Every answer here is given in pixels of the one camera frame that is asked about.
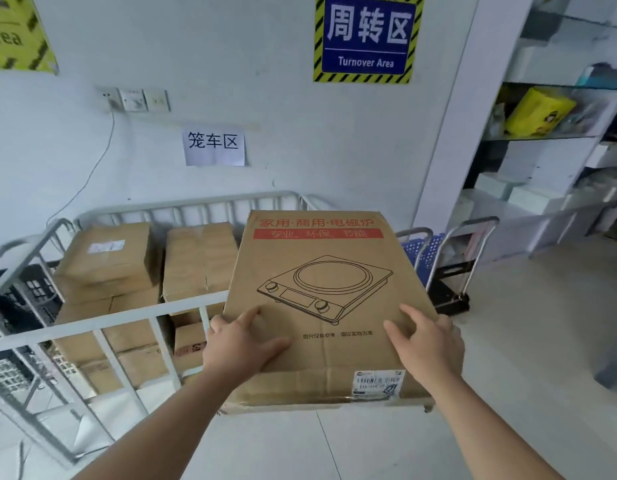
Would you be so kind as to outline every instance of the turnover area sign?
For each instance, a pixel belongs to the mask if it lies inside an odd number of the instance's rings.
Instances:
[[[407,84],[424,0],[316,0],[316,82]]]

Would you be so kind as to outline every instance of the white paper sign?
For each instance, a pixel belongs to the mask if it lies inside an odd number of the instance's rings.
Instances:
[[[397,398],[405,375],[405,370],[356,371],[352,380],[352,396],[366,401]]]
[[[235,126],[195,125],[182,131],[186,166],[246,164],[244,130]]]
[[[125,239],[121,241],[106,241],[106,242],[94,242],[86,251],[87,254],[107,253],[109,251],[119,251],[124,247],[126,243]]]

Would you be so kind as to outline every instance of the hand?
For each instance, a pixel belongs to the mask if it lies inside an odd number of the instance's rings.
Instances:
[[[256,375],[264,364],[290,345],[288,337],[263,344],[256,341],[249,329],[259,313],[257,306],[231,323],[226,323],[220,315],[210,321],[207,345],[202,352],[204,370],[217,373],[232,389]]]
[[[406,370],[433,394],[439,382],[460,376],[464,341],[448,316],[440,315],[433,322],[412,306],[402,304],[399,308],[413,319],[416,332],[407,339],[389,320],[384,322],[384,329]]]

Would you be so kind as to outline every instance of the induction cooker drawing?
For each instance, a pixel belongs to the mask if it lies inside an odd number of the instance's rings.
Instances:
[[[257,288],[278,303],[337,325],[382,288],[392,271],[335,256],[321,256]]]

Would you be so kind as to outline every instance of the person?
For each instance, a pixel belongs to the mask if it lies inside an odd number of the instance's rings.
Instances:
[[[410,306],[400,309],[415,322],[416,332],[407,338],[391,321],[384,329],[406,370],[448,421],[473,478],[563,480],[453,370],[453,357],[463,353],[464,343],[450,319],[441,315],[433,322]],[[179,479],[228,395],[290,345],[288,337],[258,343],[249,332],[258,314],[254,308],[231,323],[213,317],[203,370],[74,478]]]

